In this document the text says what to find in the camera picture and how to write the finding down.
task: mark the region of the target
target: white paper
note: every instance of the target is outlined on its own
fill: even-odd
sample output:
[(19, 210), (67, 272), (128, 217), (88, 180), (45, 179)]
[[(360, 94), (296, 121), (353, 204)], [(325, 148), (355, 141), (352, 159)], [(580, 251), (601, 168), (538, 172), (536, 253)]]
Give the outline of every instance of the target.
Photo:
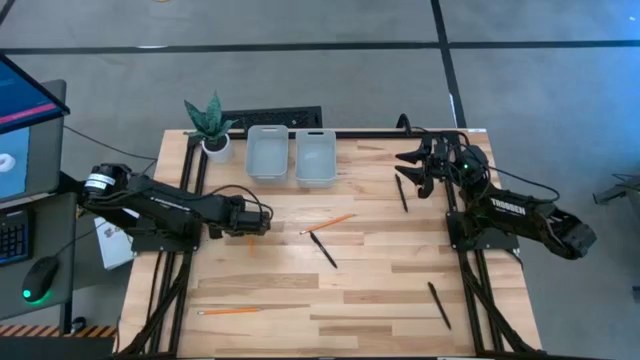
[[(135, 217), (139, 216), (135, 211), (129, 209), (124, 210)], [(133, 260), (134, 256), (131, 251), (132, 239), (129, 235), (112, 223), (104, 223), (104, 218), (98, 217), (93, 221), (98, 233), (102, 263), (105, 269), (111, 270)]]

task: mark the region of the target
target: gray plastic container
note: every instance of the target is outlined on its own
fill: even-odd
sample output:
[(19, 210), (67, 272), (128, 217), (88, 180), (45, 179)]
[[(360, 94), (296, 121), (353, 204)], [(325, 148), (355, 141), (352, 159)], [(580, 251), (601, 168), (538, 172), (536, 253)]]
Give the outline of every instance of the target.
[(309, 129), (296, 133), (296, 179), (304, 188), (327, 188), (336, 179), (336, 133)]
[(287, 180), (289, 130), (283, 125), (249, 128), (245, 171), (258, 184), (281, 184)]

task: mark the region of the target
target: black marker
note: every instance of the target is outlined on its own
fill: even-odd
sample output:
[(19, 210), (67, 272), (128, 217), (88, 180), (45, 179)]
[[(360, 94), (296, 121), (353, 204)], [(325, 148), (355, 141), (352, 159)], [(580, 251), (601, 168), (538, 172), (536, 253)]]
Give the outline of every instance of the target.
[(451, 323), (449, 322), (449, 318), (447, 317), (447, 314), (444, 312), (444, 308), (442, 308), (442, 304), (440, 303), (440, 299), (438, 298), (438, 293), (436, 292), (436, 288), (433, 286), (432, 283), (429, 283), (429, 290), (431, 290), (431, 295), (433, 295), (433, 298), (436, 300), (436, 305), (438, 305), (438, 309), (440, 310), (440, 314), (442, 314), (442, 319), (444, 320), (444, 323), (447, 324), (447, 327), (449, 328), (449, 330), (451, 330)]
[(400, 176), (398, 176), (398, 174), (396, 174), (396, 183), (398, 184), (398, 190), (400, 191), (400, 199), (402, 199), (404, 212), (409, 212), (409, 208), (407, 207), (407, 199), (404, 198), (404, 191), (402, 191), (402, 183), (400, 182)]
[(309, 231), (309, 235), (311, 235), (311, 240), (313, 240), (313, 242), (316, 243), (316, 245), (318, 245), (318, 247), (320, 248), (320, 250), (322, 250), (322, 252), (324, 253), (324, 256), (327, 257), (327, 260), (329, 260), (331, 265), (333, 265), (333, 267), (337, 269), (338, 265), (336, 265), (336, 262), (333, 261), (333, 259), (331, 258), (331, 255), (329, 255), (329, 253), (327, 252), (327, 249), (325, 249), (324, 246), (322, 246), (322, 243), (320, 242), (320, 240), (318, 240), (318, 238), (316, 237), (316, 234), (314, 234), (313, 231)]

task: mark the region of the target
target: green leaves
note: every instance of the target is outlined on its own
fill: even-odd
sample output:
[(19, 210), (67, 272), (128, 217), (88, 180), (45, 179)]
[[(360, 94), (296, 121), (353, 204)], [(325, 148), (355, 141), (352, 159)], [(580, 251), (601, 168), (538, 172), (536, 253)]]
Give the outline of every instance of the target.
[(188, 101), (184, 101), (184, 106), (187, 108), (187, 113), (191, 122), (196, 128), (196, 131), (185, 133), (190, 137), (199, 137), (211, 142), (217, 142), (221, 137), (224, 137), (231, 126), (237, 120), (227, 120), (222, 124), (222, 106), (220, 105), (220, 99), (218, 93), (213, 94), (213, 98), (207, 105), (207, 112), (202, 113), (195, 106)]

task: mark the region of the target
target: computer mouse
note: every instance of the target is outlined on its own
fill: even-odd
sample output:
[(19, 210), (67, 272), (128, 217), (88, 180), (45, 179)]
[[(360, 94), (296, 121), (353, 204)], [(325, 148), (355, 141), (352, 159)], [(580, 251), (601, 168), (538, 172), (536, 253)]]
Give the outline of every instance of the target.
[(55, 256), (45, 256), (33, 264), (22, 282), (22, 297), (27, 302), (42, 299), (51, 287), (58, 265), (59, 261)]

